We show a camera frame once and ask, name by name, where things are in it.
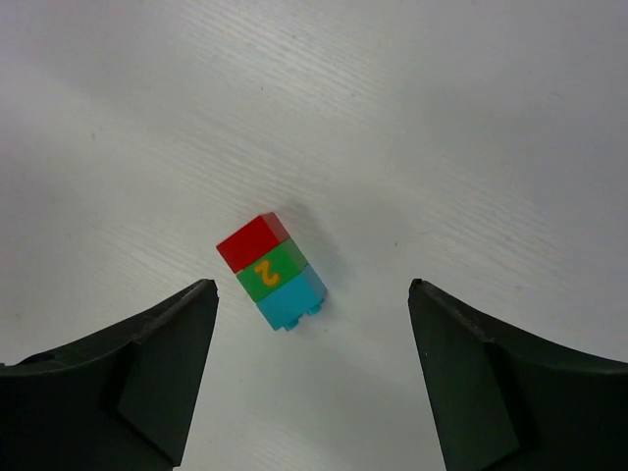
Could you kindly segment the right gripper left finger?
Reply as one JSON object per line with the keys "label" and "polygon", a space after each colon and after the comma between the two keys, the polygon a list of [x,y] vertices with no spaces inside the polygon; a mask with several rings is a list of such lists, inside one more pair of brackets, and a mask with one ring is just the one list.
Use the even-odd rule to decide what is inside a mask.
{"label": "right gripper left finger", "polygon": [[4,470],[174,470],[217,318],[201,279],[159,304],[1,367]]}

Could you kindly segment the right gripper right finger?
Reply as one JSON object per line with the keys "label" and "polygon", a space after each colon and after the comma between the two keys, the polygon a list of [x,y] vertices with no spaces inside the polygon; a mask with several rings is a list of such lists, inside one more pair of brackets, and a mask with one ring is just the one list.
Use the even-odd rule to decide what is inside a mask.
{"label": "right gripper right finger", "polygon": [[448,470],[624,470],[627,365],[415,279],[409,315]]}

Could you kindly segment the cyan lego stack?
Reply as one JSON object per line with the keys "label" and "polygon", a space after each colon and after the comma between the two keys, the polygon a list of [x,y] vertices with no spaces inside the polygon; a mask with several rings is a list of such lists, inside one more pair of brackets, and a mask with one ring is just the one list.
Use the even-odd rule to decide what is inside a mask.
{"label": "cyan lego stack", "polygon": [[275,331],[290,331],[303,315],[317,314],[325,302],[327,289],[311,265],[256,303],[258,310]]}

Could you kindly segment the green yellow lego stack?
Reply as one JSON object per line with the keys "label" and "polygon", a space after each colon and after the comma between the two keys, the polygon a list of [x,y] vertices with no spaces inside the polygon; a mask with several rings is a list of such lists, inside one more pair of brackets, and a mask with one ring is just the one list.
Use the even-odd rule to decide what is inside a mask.
{"label": "green yellow lego stack", "polygon": [[236,278],[249,297],[258,302],[299,275],[308,262],[292,238],[240,270]]}

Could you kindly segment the red lego stack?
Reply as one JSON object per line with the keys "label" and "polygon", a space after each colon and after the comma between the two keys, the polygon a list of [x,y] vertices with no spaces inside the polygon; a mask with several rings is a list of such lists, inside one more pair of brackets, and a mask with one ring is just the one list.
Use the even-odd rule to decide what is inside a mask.
{"label": "red lego stack", "polygon": [[288,238],[288,231],[276,213],[268,212],[256,216],[216,248],[236,274]]}

